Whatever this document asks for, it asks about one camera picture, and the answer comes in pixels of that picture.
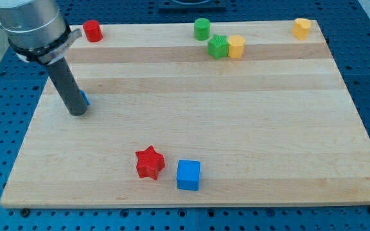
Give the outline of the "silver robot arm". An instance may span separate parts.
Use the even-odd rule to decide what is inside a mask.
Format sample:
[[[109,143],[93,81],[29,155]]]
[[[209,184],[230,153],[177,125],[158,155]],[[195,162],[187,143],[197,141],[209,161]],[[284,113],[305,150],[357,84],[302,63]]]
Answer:
[[[51,65],[82,36],[71,30],[55,0],[0,0],[0,27],[26,62]]]

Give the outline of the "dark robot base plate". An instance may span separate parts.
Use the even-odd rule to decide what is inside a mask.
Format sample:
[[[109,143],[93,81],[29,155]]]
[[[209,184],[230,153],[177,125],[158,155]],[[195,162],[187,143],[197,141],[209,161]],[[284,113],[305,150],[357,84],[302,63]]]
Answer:
[[[225,10],[226,0],[157,0],[158,10]]]

